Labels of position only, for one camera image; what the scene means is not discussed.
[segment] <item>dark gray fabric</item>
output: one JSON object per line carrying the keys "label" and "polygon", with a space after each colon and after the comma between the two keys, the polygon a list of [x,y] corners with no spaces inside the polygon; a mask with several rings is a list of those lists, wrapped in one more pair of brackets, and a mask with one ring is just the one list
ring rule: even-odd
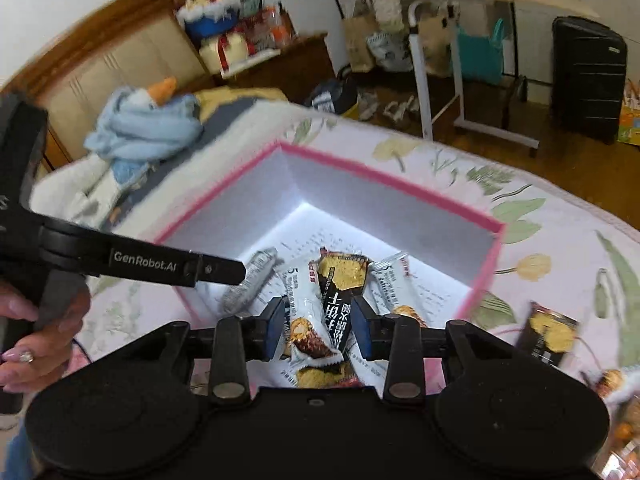
{"label": "dark gray fabric", "polygon": [[149,170],[144,184],[139,189],[130,190],[123,196],[117,204],[120,213],[114,222],[107,219],[102,225],[102,231],[111,231],[120,224],[127,214],[146,196],[155,189],[169,173],[178,168],[181,164],[187,162],[194,153],[206,148],[210,143],[224,134],[231,124],[245,111],[251,108],[258,100],[255,97],[242,97],[232,103],[224,104],[218,108],[207,121],[203,124],[204,130],[202,135],[188,148],[184,149],[169,160],[162,161]]}

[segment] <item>wooden headboard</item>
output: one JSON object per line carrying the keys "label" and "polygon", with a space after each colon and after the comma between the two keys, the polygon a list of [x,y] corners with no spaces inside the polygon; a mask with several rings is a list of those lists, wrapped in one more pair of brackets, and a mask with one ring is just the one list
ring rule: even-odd
{"label": "wooden headboard", "polygon": [[[196,49],[175,21],[174,12],[184,3],[185,0],[115,0],[54,40],[46,52],[4,86],[2,92],[23,92],[49,109],[50,128],[43,161],[48,170],[83,155],[83,136],[89,133],[112,87],[142,86],[170,75],[178,77],[182,91],[215,86]],[[148,44],[149,57],[157,56],[160,68],[149,68],[148,73],[140,68],[144,62],[139,58],[146,61],[147,56],[134,52],[131,39],[137,36],[137,50],[140,51],[140,43]],[[87,98],[82,78],[89,70],[89,86],[94,93]],[[103,75],[104,88],[100,89],[98,76]],[[66,102],[61,105],[63,94]],[[84,134],[71,133],[74,129]]]}

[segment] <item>wooden floor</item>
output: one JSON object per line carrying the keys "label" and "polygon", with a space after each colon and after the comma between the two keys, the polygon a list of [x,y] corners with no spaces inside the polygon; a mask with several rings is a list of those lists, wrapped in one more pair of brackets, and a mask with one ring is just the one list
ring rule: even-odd
{"label": "wooden floor", "polygon": [[[413,75],[379,74],[358,78],[358,84],[375,90],[380,111],[391,101],[406,101],[416,94]],[[454,94],[450,80],[432,80],[432,109],[436,113]],[[466,115],[493,126],[500,126],[500,92],[482,84],[465,84]],[[535,173],[556,186],[613,213],[640,229],[640,149],[615,142],[611,145],[587,136],[558,129],[552,124],[548,107],[513,102],[511,130],[540,140],[535,158],[525,146],[453,126],[458,115],[452,106],[435,124],[434,138],[466,152],[496,160]],[[372,123],[392,127],[378,113]],[[421,136],[420,124],[408,121],[402,131]]]}

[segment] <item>hand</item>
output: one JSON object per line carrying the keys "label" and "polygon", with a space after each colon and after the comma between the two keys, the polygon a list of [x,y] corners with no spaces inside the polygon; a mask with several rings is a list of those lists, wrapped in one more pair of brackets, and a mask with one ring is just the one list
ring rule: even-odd
{"label": "hand", "polygon": [[[39,392],[56,382],[66,371],[71,357],[71,341],[82,328],[89,311],[91,295],[83,288],[65,315],[18,341],[2,354],[0,386],[12,394]],[[7,282],[0,280],[0,316],[36,321],[38,309]],[[24,362],[33,357],[32,362]]]}

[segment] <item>bed sheet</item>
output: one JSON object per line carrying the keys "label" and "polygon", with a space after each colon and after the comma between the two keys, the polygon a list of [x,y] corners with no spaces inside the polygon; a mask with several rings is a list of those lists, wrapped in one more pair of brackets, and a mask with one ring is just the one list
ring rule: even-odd
{"label": "bed sheet", "polygon": [[[485,211],[508,225],[494,282],[472,320],[514,342],[531,300],[580,322],[561,368],[580,379],[640,364],[640,233],[524,171],[448,146],[306,108],[257,103],[228,134],[175,171],[116,230],[158,240],[229,171],[283,139],[356,160]],[[171,287],[101,278],[79,338],[93,357],[174,319]]]}

